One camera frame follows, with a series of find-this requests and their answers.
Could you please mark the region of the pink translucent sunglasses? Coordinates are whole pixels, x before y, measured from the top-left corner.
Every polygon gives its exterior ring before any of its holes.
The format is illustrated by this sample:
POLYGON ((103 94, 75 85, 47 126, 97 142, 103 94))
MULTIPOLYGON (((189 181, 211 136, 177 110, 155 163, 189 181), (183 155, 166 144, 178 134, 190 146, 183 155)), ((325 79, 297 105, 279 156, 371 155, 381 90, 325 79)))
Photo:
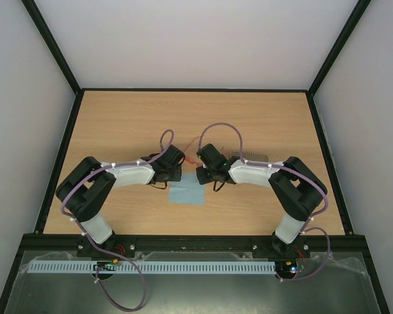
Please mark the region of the pink translucent sunglasses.
POLYGON ((202 166, 202 162, 197 157, 196 149, 199 141, 199 137, 194 137, 184 148, 185 161, 195 167, 202 166))

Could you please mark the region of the light blue cleaning cloth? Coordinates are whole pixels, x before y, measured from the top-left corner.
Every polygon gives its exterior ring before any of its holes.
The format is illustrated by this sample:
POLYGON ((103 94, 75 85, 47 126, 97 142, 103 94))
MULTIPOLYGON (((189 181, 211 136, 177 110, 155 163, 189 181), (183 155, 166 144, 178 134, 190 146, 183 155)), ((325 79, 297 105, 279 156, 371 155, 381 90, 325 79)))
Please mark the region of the light blue cleaning cloth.
POLYGON ((205 187, 199 184, 195 173, 184 173, 179 182, 170 183, 168 201, 202 206, 205 202, 205 187))

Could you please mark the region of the flag pattern glasses case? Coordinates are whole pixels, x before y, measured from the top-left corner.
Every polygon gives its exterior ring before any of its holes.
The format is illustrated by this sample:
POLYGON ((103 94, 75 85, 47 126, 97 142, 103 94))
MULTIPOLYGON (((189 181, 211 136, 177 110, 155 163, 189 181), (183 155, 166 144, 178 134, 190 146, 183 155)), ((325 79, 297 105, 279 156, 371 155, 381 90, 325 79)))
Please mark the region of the flag pattern glasses case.
POLYGON ((229 158, 240 158, 243 157, 247 160, 251 160, 254 162, 268 162, 269 161, 269 157, 266 154, 261 154, 261 153, 257 153, 257 152, 249 152, 249 151, 243 151, 242 153, 240 153, 239 151, 235 150, 232 151, 229 155, 229 158))

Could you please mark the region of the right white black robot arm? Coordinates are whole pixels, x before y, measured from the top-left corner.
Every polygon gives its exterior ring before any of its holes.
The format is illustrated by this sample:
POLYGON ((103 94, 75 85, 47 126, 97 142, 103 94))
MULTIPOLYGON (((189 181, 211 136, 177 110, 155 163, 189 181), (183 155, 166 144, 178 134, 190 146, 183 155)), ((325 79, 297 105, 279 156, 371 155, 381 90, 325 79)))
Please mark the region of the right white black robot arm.
POLYGON ((271 188, 285 214, 272 234, 272 249, 287 256, 295 249, 295 240, 314 218, 314 211, 329 201, 327 188, 297 157, 284 162, 256 162, 238 156, 226 158, 212 144, 197 151, 202 165, 197 167, 199 184, 253 184, 271 188))

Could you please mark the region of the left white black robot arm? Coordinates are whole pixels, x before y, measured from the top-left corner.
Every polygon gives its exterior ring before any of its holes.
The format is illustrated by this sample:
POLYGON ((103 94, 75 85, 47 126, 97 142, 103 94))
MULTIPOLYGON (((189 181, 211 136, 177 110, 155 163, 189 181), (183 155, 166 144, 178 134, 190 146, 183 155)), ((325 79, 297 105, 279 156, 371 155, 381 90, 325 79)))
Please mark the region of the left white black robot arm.
POLYGON ((184 161, 185 154, 174 145, 123 164, 101 163, 88 156, 60 183, 55 195, 62 203, 62 213, 75 221, 94 244, 103 245, 115 235, 100 213, 109 193, 133 185, 179 182, 184 161))

